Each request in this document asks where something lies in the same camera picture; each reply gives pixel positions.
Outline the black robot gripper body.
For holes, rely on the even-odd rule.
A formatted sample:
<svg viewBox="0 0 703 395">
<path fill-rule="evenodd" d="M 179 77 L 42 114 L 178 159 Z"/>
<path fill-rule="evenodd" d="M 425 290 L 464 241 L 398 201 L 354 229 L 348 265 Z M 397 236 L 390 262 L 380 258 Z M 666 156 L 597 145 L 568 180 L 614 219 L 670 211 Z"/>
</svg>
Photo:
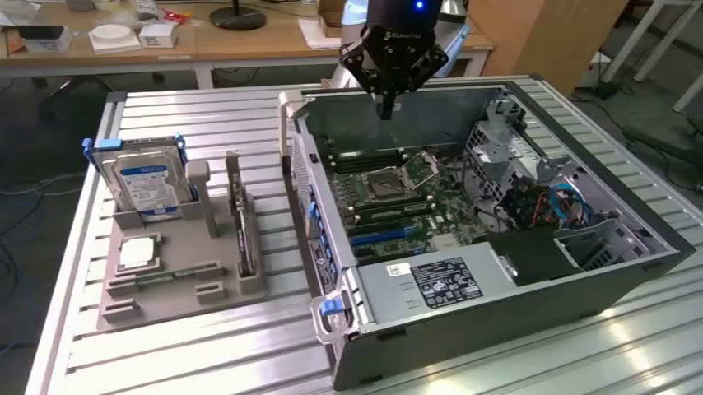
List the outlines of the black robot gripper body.
<svg viewBox="0 0 703 395">
<path fill-rule="evenodd" d="M 438 1 L 370 1 L 361 39 L 388 89 L 388 55 L 436 44 Z"/>
</svg>

